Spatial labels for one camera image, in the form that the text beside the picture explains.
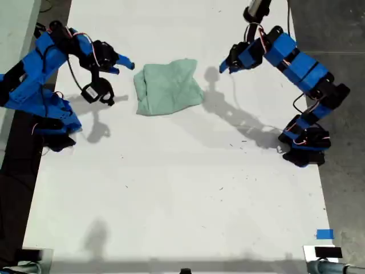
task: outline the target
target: electrical wire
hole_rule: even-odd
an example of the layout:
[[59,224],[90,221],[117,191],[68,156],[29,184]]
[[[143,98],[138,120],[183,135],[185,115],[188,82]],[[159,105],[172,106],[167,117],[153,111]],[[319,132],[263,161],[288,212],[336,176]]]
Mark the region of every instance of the electrical wire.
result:
[[94,45],[92,44],[92,40],[91,40],[90,36],[89,36],[89,35],[87,35],[87,33],[74,33],[74,34],[72,35],[72,37],[75,37],[75,36],[77,36],[77,35],[84,35],[84,36],[88,39],[88,41],[89,41],[89,43],[91,44],[91,47],[92,47],[92,53],[93,53],[93,55],[94,55],[95,63],[96,63],[96,65],[97,65],[98,67],[100,67],[100,64],[99,64],[99,62],[98,62],[98,59],[96,58]]
[[258,29],[258,33],[260,34],[260,41],[261,41],[261,45],[262,45],[263,50],[264,50],[264,52],[265,52],[265,54],[266,54],[266,53],[267,53],[267,47],[266,47],[266,45],[265,45],[265,42],[263,41],[263,35],[262,35],[262,33],[263,33],[263,29]]
[[33,135],[33,133],[34,133],[34,129],[35,129],[35,127],[37,126],[37,124],[38,124],[38,123],[36,123],[36,124],[33,126],[33,128],[32,128],[32,135]]
[[290,0],[287,0],[287,33],[290,35]]
[[64,95],[63,95],[63,93],[62,93],[62,92],[60,92],[60,91],[55,91],[55,93],[56,93],[56,94],[61,94],[61,98],[62,98],[62,99],[64,98]]
[[262,29],[263,33],[265,33],[265,31],[263,30],[263,26],[262,26],[261,24],[259,24],[259,23],[255,23],[255,22],[249,23],[249,24],[246,26],[246,29],[245,29],[245,33],[244,33],[244,42],[247,42],[247,32],[248,32],[248,29],[249,29],[249,27],[250,27],[251,25],[257,25],[257,26],[259,26],[259,27]]
[[297,97],[296,100],[293,101],[293,107],[300,113],[303,114],[303,111],[301,111],[300,109],[297,108],[297,106],[295,105],[295,103],[297,103],[297,101],[304,96],[304,93],[302,93],[300,96]]
[[42,96],[42,102],[44,105],[44,117],[47,118],[48,117],[48,106],[47,106],[46,100],[44,98],[43,86],[40,86],[40,95]]
[[53,5],[52,5],[51,1],[50,0],[45,0],[45,1],[50,4],[50,7],[48,9],[39,11],[40,13],[46,13],[46,12],[50,11],[51,9],[53,9]]
[[[294,101],[293,101],[293,107],[296,109],[296,111],[298,111],[300,114],[303,114],[303,111],[301,111],[296,105],[295,105],[295,103],[301,98],[301,97],[303,97],[304,96],[304,93],[302,93],[300,96],[298,96]],[[311,111],[313,111],[313,110],[315,110],[315,108],[316,107],[318,107],[319,106],[319,100],[317,100],[316,101],[316,103],[313,105],[313,106],[311,106],[311,108],[310,108],[310,112]],[[317,127],[319,127],[320,129],[322,129],[322,130],[325,130],[320,124],[318,124],[318,123],[314,123]],[[289,130],[291,130],[292,129],[292,127],[294,127],[294,125],[292,125],[288,130],[286,130],[286,131],[289,131]]]
[[70,59],[69,58],[67,58],[67,63],[68,63],[68,67],[70,68],[70,72],[71,72],[72,78],[74,79],[75,83],[78,85],[80,91],[82,92],[82,88],[81,88],[78,80],[76,79],[76,76],[74,74],[74,70],[71,67],[71,63],[70,63]]

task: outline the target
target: concrete floor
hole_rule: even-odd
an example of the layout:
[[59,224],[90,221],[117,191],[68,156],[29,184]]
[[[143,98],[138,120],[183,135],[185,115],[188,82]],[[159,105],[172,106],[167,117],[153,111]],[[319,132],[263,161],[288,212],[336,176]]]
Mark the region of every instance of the concrete floor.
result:
[[[71,0],[50,0],[52,10],[38,22],[67,22]],[[43,8],[49,6],[43,1]],[[365,2],[363,0],[292,1],[299,47],[317,58],[351,88],[340,109],[322,123],[331,132],[333,147],[320,168],[328,218],[335,230],[334,243],[343,248],[344,261],[365,267]]]

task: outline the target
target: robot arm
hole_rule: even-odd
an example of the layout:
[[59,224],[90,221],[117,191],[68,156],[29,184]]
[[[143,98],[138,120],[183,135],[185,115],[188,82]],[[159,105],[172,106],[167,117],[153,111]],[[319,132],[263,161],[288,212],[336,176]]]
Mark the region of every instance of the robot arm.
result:
[[322,164],[323,151],[331,146],[329,133],[320,126],[312,126],[339,107],[350,89],[344,84],[334,85],[333,75],[318,61],[301,52],[296,41],[283,33],[281,27],[274,27],[268,34],[262,27],[258,31],[260,38],[233,45],[220,66],[220,73],[227,69],[230,73],[253,69],[262,63],[264,57],[306,96],[315,100],[315,104],[302,115],[294,117],[279,140],[291,145],[291,151],[283,156],[286,160],[298,166],[311,162]]
[[64,27],[53,21],[50,28],[37,25],[36,49],[26,55],[6,74],[0,75],[0,106],[22,110],[36,117],[33,131],[42,134],[45,145],[54,151],[75,144],[68,135],[79,130],[81,123],[68,101],[43,88],[48,78],[64,63],[70,54],[79,58],[80,65],[91,72],[91,83],[81,88],[81,95],[89,103],[101,101],[112,106],[114,92],[110,83],[99,76],[101,71],[118,74],[115,65],[134,69],[106,42],[92,41],[85,33]]

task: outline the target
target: black cable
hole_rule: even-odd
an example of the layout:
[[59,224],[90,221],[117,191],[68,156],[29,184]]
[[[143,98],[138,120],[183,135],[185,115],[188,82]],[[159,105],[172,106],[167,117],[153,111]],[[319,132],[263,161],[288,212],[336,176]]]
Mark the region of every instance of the black cable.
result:
[[46,12],[50,11],[53,8],[53,5],[52,5],[50,0],[45,0],[45,1],[48,2],[51,6],[48,9],[39,11],[40,13],[46,13]]
[[[42,53],[39,51],[38,48],[36,48],[36,51],[38,52],[38,54],[40,55],[40,57],[42,58],[42,61],[43,61],[43,68],[42,68],[42,71],[45,72],[46,71],[46,64],[47,64],[47,53],[48,51],[53,48],[53,47],[56,47],[55,44],[53,45],[49,45],[48,47],[46,47],[46,49],[44,50],[44,53],[42,55]],[[42,101],[43,101],[43,105],[44,105],[44,111],[45,111],[45,118],[48,117],[48,107],[47,107],[47,104],[46,104],[46,100],[44,98],[44,93],[43,93],[43,86],[40,87],[40,94],[42,96]]]
[[[300,109],[297,108],[297,106],[295,105],[295,103],[304,96],[304,93],[302,93],[300,96],[298,96],[294,101],[293,101],[293,107],[300,113],[303,114],[303,111],[301,111]],[[318,123],[314,123],[317,127],[319,127],[321,130],[325,130],[320,124]]]
[[300,96],[298,96],[297,97],[297,99],[296,100],[294,100],[294,102],[293,102],[293,107],[298,111],[298,112],[300,112],[301,114],[303,114],[303,111],[301,111],[300,109],[298,109],[297,108],[297,106],[295,105],[295,103],[301,98],[301,97],[303,97],[304,96],[304,93],[302,93]]
[[42,96],[42,102],[44,105],[44,117],[48,117],[48,106],[46,105],[46,100],[44,98],[44,93],[43,93],[43,86],[40,86],[40,94]]
[[82,92],[82,88],[81,88],[78,80],[76,79],[76,76],[74,74],[74,70],[71,67],[71,63],[70,63],[70,59],[69,58],[67,58],[67,63],[68,63],[68,67],[70,68],[70,72],[71,72],[72,78],[74,79],[75,83],[78,85],[80,91]]
[[287,0],[287,33],[290,35],[290,0]]

